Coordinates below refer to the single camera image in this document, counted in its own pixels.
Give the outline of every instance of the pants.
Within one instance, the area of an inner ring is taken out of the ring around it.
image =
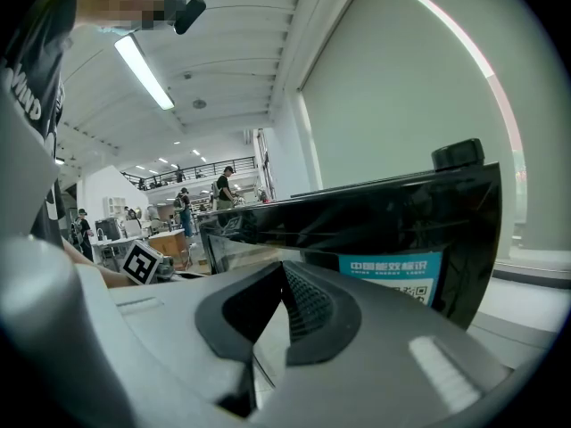
[[[85,241],[79,245],[81,247],[81,252],[86,259],[93,261],[93,250],[91,249],[91,244]]]
[[[221,200],[218,199],[218,203],[216,205],[216,210],[232,210],[234,208],[234,203],[229,200]]]
[[[185,229],[185,236],[187,238],[193,235],[190,229],[190,210],[183,210],[180,212],[180,224]]]

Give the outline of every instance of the blue label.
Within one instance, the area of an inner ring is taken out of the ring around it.
[[[442,264],[441,252],[407,255],[340,255],[339,272],[405,292],[431,306]]]

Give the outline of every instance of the balcony railing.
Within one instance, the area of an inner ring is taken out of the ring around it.
[[[123,173],[123,176],[139,190],[153,190],[180,182],[201,179],[203,177],[220,176],[226,167],[232,167],[235,173],[240,173],[247,169],[257,168],[256,159],[254,157],[247,157],[245,159],[219,161],[217,163],[209,163],[197,167],[177,169],[151,177],[132,176],[127,173]]]

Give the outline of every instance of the linear led light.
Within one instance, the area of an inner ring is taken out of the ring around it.
[[[159,81],[151,72],[151,69],[146,64],[141,51],[139,50],[135,40],[131,35],[120,39],[115,43],[115,48],[119,51],[119,54],[123,57],[123,60],[127,65],[133,70],[135,76],[141,81],[141,84],[145,86],[145,89],[151,97],[163,108],[164,110],[170,110],[175,107],[175,104],[170,100],[169,96],[162,90]]]
[[[492,67],[485,59],[482,52],[478,49],[478,46],[472,41],[472,39],[468,36],[468,34],[460,27],[453,18],[451,18],[448,14],[446,14],[440,7],[438,7],[434,2],[431,0],[418,0],[421,4],[423,4],[428,10],[430,10],[438,19],[440,19],[448,29],[450,29],[456,38],[464,45],[464,47],[468,50],[472,58],[476,61],[478,67],[484,74],[486,78],[493,76],[495,73],[492,70]]]

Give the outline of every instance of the light strip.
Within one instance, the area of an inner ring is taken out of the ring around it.
[[[456,38],[466,47],[472,58],[478,64],[478,67],[484,74],[486,78],[494,75],[492,67],[485,59],[482,52],[478,49],[478,46],[472,41],[472,39],[468,36],[468,34],[462,30],[462,28],[448,15],[446,14],[441,8],[436,6],[430,0],[418,0],[421,4],[423,4],[426,8],[428,8],[431,12],[433,12],[438,19],[440,19],[446,27],[448,27]]]
[[[170,100],[165,91],[162,90],[159,81],[157,81],[156,77],[151,72],[151,69],[146,64],[145,59],[135,44],[132,36],[120,39],[115,43],[115,48],[119,51],[123,60],[133,70],[135,76],[137,76],[139,81],[141,81],[141,84],[145,86],[147,92],[151,94],[159,106],[164,110],[174,108],[175,104]]]

